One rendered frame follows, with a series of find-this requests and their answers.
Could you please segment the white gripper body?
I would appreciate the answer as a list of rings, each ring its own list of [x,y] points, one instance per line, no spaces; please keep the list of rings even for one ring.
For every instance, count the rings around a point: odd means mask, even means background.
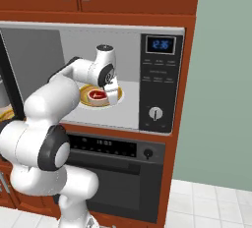
[[[118,101],[118,82],[112,82],[104,87],[108,102],[110,105],[115,105]]]

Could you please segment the red steak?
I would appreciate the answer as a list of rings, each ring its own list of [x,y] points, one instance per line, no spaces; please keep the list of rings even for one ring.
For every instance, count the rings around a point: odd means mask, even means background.
[[[89,101],[102,101],[106,100],[107,96],[103,90],[92,89],[88,92],[88,99]]]

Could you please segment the orange plate with brown rim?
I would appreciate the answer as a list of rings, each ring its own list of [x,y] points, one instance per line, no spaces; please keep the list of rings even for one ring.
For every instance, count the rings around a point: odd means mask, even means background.
[[[80,88],[81,93],[81,102],[90,107],[105,107],[109,105],[108,98],[102,101],[89,101],[88,99],[88,92],[92,89],[99,89],[102,90],[98,86],[94,85],[84,85]]]

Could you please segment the grey microwave oven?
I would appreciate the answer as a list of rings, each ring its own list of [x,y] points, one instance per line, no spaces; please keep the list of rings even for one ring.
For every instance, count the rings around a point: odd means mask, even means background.
[[[74,57],[94,60],[101,44],[115,50],[122,88],[117,104],[83,103],[68,124],[168,135],[172,132],[185,29],[0,22],[22,102]]]

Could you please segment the black microwave door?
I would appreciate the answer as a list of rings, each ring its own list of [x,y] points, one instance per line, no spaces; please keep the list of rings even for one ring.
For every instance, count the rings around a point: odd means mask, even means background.
[[[7,91],[9,101],[14,110],[15,120],[24,120],[24,104],[20,95],[20,91],[12,70],[9,55],[6,49],[5,41],[0,30],[0,76],[3,79],[5,89]]]

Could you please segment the tan plate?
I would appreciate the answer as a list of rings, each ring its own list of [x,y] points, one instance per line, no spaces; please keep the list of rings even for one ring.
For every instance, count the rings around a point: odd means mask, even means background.
[[[0,114],[0,122],[12,119],[14,116],[15,116],[14,110],[8,109],[5,112],[3,112],[2,114]]]

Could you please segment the black built-in oven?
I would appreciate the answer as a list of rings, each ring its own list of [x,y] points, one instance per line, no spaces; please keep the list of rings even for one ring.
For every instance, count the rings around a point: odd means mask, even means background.
[[[90,134],[70,133],[67,163],[93,171],[97,193],[88,200],[92,211],[155,223],[165,145]]]

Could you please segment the black oven door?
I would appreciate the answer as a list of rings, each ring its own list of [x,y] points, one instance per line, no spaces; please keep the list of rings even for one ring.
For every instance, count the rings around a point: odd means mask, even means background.
[[[89,210],[156,223],[163,160],[112,158],[88,155],[68,158],[67,165],[86,168],[99,178],[97,193],[88,200]]]

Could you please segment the brown base cabinet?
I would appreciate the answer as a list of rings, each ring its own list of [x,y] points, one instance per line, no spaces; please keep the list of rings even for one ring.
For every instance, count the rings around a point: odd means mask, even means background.
[[[0,172],[4,173],[5,181],[10,190],[10,194],[8,194],[0,181],[0,206],[17,208],[18,210],[47,216],[58,216],[59,211],[52,197],[27,196],[17,192],[10,183],[11,170],[12,165],[0,159]]]

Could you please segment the brown tall cabinet frame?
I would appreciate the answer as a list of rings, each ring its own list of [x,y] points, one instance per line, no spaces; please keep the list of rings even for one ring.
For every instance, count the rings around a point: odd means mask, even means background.
[[[177,140],[181,121],[182,106],[189,71],[190,55],[196,22],[196,13],[194,15],[170,15],[170,14],[143,14],[143,13],[133,14],[133,13],[84,12],[82,10],[81,0],[77,0],[77,4],[78,4],[78,10],[75,12],[0,10],[0,22],[175,27],[185,29],[173,129],[170,134],[159,135],[148,132],[134,132],[118,129],[108,129],[108,128],[68,124],[62,121],[63,118],[59,122],[59,124],[63,126],[63,128],[65,129],[67,136],[70,133],[90,134],[94,136],[113,137],[118,139],[163,143],[165,145],[156,223],[139,221],[135,219],[119,217],[111,214],[105,214],[89,210],[90,214],[95,218],[99,226],[104,226],[107,228],[163,228],[167,212],[167,204],[170,193],[171,177],[173,174],[175,152],[177,149]],[[0,107],[6,105],[12,108],[6,88],[3,83],[3,79],[0,76]],[[57,195],[41,196],[41,197],[53,198],[53,202],[59,211],[58,216],[53,217],[57,218],[59,222],[61,217],[61,211],[59,207],[59,197]]]

